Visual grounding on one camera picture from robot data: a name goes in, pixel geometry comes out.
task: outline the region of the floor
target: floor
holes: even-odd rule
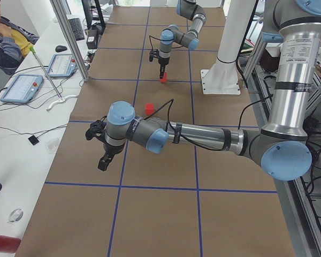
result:
[[[102,172],[102,144],[85,140],[115,101],[145,116],[146,103],[174,99],[171,120],[236,130],[248,92],[202,94],[200,70],[215,62],[225,23],[220,8],[207,16],[199,48],[174,49],[161,84],[148,35],[189,24],[175,8],[114,9],[16,256],[295,256],[273,179],[252,161],[171,143],[155,155],[129,142]],[[242,128],[257,130],[251,109]]]

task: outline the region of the black connector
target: black connector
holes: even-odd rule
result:
[[[29,137],[28,141],[30,141],[33,146],[36,145],[37,143],[39,143],[39,140],[38,140],[38,138],[36,138],[35,135],[32,135],[31,137]]]

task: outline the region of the computer mouse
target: computer mouse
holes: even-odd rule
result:
[[[68,47],[66,47],[66,46],[56,46],[55,51],[56,52],[63,52],[67,49],[68,49]]]

